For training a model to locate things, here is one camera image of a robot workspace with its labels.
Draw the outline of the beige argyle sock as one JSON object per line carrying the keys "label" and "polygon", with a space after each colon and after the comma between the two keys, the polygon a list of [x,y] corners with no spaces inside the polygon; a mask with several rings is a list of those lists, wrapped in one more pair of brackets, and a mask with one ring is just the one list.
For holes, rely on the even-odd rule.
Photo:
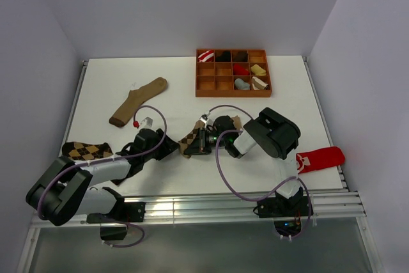
{"label": "beige argyle sock", "polygon": [[[234,121],[234,125],[235,128],[237,130],[240,130],[242,128],[242,122],[239,116],[234,116],[231,117]],[[179,145],[180,145],[180,153],[186,157],[186,158],[190,158],[191,156],[194,155],[185,155],[184,154],[184,150],[188,147],[188,145],[192,142],[192,140],[195,138],[196,133],[193,132],[194,129],[198,129],[198,128],[206,128],[207,125],[204,125],[203,122],[201,122],[200,120],[196,121],[194,128],[181,140],[178,141]],[[215,145],[210,145],[211,146],[211,152],[212,150],[215,148]]]}

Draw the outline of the grey sock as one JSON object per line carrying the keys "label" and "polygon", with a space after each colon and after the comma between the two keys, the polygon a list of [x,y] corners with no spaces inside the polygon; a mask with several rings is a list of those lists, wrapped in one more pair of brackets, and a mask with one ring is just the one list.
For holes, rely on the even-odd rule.
{"label": "grey sock", "polygon": [[237,78],[234,80],[234,86],[237,90],[250,90],[251,86],[248,82],[245,82],[243,79],[241,78]]}

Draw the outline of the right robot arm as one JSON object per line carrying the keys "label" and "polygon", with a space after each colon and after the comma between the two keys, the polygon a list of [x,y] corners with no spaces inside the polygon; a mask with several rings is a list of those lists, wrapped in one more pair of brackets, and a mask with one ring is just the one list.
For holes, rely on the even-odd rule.
{"label": "right robot arm", "polygon": [[304,192],[297,179],[295,156],[300,136],[296,124],[266,107],[244,126],[237,116],[224,115],[211,120],[209,113],[204,114],[179,144],[180,152],[186,158],[209,155],[219,145],[236,159],[258,145],[267,155],[278,160],[277,175],[282,185],[275,190],[277,209],[283,215],[291,215],[298,208]]}

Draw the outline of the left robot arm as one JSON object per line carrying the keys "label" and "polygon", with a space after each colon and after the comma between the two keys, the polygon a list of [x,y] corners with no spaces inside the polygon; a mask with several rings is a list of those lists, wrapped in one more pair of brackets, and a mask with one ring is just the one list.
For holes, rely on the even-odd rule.
{"label": "left robot arm", "polygon": [[110,187],[95,186],[108,181],[119,185],[148,161],[162,160],[179,147],[162,129],[141,129],[112,157],[79,163],[59,157],[29,189],[26,203],[55,226],[81,214],[89,222],[142,221],[141,211],[126,205],[124,196]]}

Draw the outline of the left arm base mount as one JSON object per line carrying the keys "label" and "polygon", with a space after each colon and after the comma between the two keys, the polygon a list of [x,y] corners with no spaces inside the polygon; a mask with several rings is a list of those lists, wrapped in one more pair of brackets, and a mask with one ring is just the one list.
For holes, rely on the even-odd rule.
{"label": "left arm base mount", "polygon": [[131,229],[135,229],[135,222],[143,222],[145,202],[122,203],[108,214],[89,214],[88,224],[100,225],[100,238],[103,241],[115,242],[125,239]]}

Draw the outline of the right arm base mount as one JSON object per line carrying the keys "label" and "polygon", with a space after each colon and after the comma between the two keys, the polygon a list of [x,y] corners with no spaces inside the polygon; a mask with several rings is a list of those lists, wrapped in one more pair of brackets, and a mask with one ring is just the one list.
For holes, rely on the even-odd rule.
{"label": "right arm base mount", "polygon": [[302,218],[311,218],[314,213],[307,196],[290,200],[280,195],[257,202],[253,212],[259,218],[284,218],[274,221],[274,227],[279,235],[287,238],[298,235],[302,231]]}

